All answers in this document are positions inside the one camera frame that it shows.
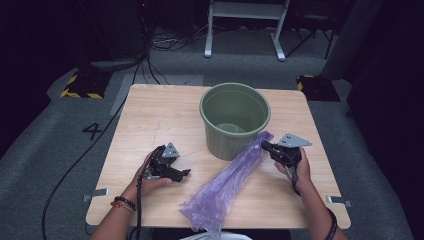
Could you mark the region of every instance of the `white metal stand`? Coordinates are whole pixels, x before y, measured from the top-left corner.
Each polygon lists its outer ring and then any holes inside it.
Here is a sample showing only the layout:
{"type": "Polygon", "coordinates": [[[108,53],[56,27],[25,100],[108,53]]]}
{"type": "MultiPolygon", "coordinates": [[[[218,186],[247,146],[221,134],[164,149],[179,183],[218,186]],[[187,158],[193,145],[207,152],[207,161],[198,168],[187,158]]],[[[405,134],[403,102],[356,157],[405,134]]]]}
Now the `white metal stand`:
{"type": "Polygon", "coordinates": [[[210,0],[205,57],[210,58],[212,56],[213,17],[256,18],[278,20],[277,31],[271,33],[271,39],[278,59],[284,61],[286,57],[278,38],[281,34],[289,3],[290,0],[285,0],[283,4],[231,3],[210,0]]]}

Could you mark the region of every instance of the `person's right hand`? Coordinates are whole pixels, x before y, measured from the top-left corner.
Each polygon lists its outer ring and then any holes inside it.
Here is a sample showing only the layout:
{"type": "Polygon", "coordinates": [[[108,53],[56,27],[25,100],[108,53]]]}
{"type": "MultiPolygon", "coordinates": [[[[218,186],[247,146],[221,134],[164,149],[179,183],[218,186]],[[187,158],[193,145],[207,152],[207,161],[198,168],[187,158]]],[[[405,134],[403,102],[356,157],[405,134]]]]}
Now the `person's right hand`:
{"type": "MultiPolygon", "coordinates": [[[[296,188],[298,188],[298,190],[299,190],[299,187],[301,187],[302,185],[312,183],[311,168],[309,166],[309,160],[306,157],[305,150],[303,148],[300,148],[300,153],[302,154],[302,160],[300,160],[296,170],[297,176],[299,177],[296,183],[296,188]]],[[[274,165],[275,167],[277,167],[278,171],[286,174],[287,177],[289,177],[283,164],[279,162],[275,162],[274,165]]]]}

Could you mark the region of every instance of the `gray triangular bracket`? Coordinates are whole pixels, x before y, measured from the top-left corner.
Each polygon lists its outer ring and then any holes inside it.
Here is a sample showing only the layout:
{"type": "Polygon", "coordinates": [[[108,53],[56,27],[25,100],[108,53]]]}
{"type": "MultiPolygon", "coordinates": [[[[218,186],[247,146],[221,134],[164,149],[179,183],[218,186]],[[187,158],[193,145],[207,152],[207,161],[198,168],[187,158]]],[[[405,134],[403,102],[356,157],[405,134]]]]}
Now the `gray triangular bracket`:
{"type": "Polygon", "coordinates": [[[311,146],[312,142],[306,139],[300,138],[291,133],[286,133],[286,135],[284,135],[280,139],[280,141],[278,141],[278,145],[283,147],[288,147],[288,148],[295,148],[295,147],[311,146]]]}
{"type": "Polygon", "coordinates": [[[178,153],[177,149],[174,147],[174,144],[171,142],[168,143],[168,146],[166,146],[165,151],[162,153],[163,158],[171,158],[171,157],[179,157],[180,154],[178,153]]]}

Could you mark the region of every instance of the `bracelet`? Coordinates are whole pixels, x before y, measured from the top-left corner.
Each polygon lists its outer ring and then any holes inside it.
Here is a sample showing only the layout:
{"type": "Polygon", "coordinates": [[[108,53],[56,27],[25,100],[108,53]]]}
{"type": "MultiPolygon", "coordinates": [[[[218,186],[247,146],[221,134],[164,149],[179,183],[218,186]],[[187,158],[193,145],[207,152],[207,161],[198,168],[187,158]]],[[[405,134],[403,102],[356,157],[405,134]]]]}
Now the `bracelet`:
{"type": "Polygon", "coordinates": [[[123,207],[123,208],[127,209],[128,211],[130,211],[131,213],[134,212],[134,210],[130,206],[128,206],[126,203],[123,203],[123,202],[113,201],[113,202],[110,203],[110,205],[112,207],[117,207],[117,208],[123,207]]]}
{"type": "Polygon", "coordinates": [[[135,209],[137,209],[137,207],[135,206],[135,204],[133,202],[131,202],[130,200],[128,200],[126,198],[123,198],[121,196],[116,196],[115,197],[115,202],[116,201],[121,201],[121,202],[126,203],[128,206],[130,206],[132,208],[133,211],[135,211],[135,209]]]}
{"type": "Polygon", "coordinates": [[[333,239],[337,231],[337,218],[336,218],[336,215],[334,215],[333,211],[331,211],[329,208],[327,209],[328,209],[328,212],[330,213],[332,223],[331,223],[330,232],[328,233],[326,240],[331,240],[333,239]]]}

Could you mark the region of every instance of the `gray carpet floor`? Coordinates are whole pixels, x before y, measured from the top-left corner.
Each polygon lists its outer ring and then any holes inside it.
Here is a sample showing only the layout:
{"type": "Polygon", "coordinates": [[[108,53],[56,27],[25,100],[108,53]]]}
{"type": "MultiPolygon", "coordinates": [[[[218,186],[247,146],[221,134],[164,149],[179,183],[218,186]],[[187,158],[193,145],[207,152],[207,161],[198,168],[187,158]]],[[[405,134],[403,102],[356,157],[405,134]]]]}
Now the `gray carpet floor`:
{"type": "MultiPolygon", "coordinates": [[[[295,33],[281,37],[285,51],[299,41],[295,33]]],[[[205,39],[177,51],[151,50],[151,63],[166,76],[202,76],[203,85],[240,82],[255,88],[296,89],[296,77],[319,74],[326,61],[321,34],[308,40],[285,62],[278,61],[268,30],[221,32],[214,37],[212,57],[203,57],[205,39]]],[[[148,73],[147,63],[143,63],[148,73]]],[[[93,143],[82,130],[92,123],[103,129],[125,78],[135,67],[115,72],[104,99],[61,98],[75,69],[47,91],[50,105],[14,142],[0,161],[0,239],[42,239],[41,216],[56,183],[93,143]]],[[[141,69],[137,78],[142,79],[141,69]]],[[[396,194],[380,172],[353,119],[347,117],[350,84],[334,81],[341,102],[309,102],[319,134],[348,208],[350,239],[413,239],[396,194]]],[[[47,212],[48,239],[87,239],[83,194],[96,187],[119,116],[98,143],[68,174],[47,212]]],[[[88,226],[92,232],[94,226],[88,226]]],[[[293,230],[292,239],[309,239],[307,230],[293,230]]]]}

